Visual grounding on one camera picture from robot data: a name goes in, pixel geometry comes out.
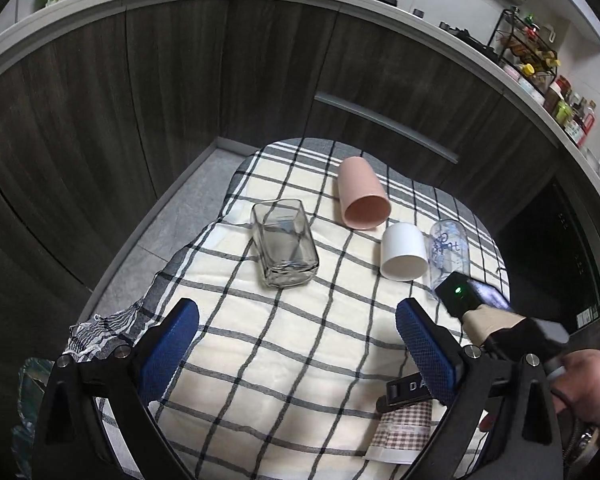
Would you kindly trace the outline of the person right hand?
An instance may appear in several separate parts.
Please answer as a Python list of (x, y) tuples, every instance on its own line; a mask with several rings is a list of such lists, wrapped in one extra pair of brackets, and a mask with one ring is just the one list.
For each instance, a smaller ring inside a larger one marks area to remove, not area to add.
[(562, 360), (564, 374), (552, 382), (552, 389), (568, 400), (552, 396), (556, 414), (570, 406), (577, 418), (600, 427), (600, 350), (584, 349)]

